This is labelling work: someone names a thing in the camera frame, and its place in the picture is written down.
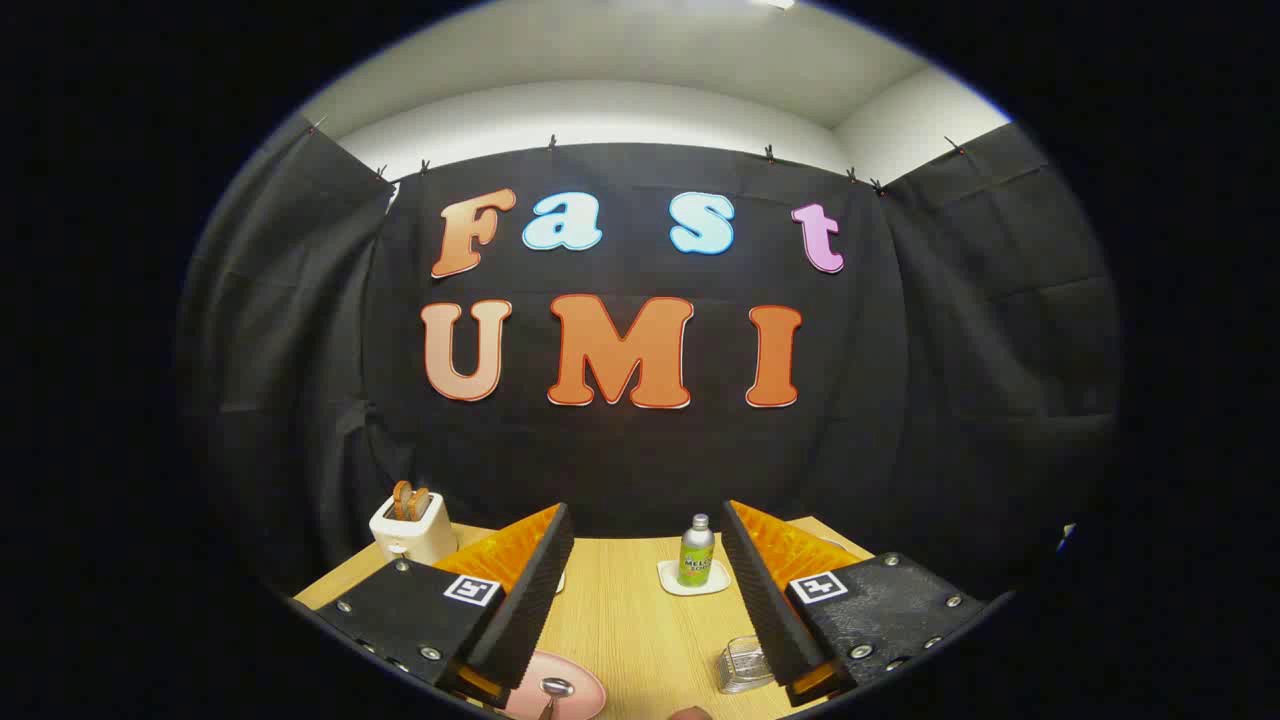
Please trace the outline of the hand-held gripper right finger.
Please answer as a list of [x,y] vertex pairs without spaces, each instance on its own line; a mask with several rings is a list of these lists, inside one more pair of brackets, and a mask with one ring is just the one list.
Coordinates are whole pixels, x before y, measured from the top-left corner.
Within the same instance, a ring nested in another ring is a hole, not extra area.
[[800,707],[906,673],[989,605],[900,552],[856,555],[735,500],[721,543],[774,680]]

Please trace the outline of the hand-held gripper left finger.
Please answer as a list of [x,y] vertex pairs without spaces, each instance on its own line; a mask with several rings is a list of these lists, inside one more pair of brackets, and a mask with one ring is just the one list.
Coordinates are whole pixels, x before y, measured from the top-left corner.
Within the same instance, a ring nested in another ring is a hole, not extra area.
[[503,708],[522,682],[575,542],[567,503],[434,562],[390,560],[314,625],[420,685]]

